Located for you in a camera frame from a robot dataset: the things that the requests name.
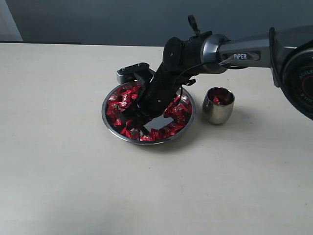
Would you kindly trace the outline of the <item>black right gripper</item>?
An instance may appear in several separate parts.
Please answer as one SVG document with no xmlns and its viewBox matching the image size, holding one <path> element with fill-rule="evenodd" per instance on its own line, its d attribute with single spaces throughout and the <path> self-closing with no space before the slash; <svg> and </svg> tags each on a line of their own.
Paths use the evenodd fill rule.
<svg viewBox="0 0 313 235">
<path fill-rule="evenodd" d="M 142 87 L 136 100 L 119 115 L 122 123 L 130 120 L 132 125 L 144 125 L 162 115 L 185 81 L 182 73 L 182 70 L 170 70 L 163 64 L 154 74 L 150 68 L 135 73 Z"/>
</svg>

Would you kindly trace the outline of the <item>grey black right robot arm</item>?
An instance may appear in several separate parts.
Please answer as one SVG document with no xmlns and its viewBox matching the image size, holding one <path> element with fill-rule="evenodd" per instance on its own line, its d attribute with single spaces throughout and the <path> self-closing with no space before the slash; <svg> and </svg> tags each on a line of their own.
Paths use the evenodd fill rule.
<svg viewBox="0 0 313 235">
<path fill-rule="evenodd" d="M 302 26 L 239 40 L 206 32 L 182 41 L 171 38 L 154 74 L 143 76 L 137 101 L 120 115 L 140 127 L 160 116 L 182 85 L 198 74 L 228 69 L 271 69 L 273 81 L 287 100 L 308 118 L 313 116 L 313 28 Z"/>
</svg>

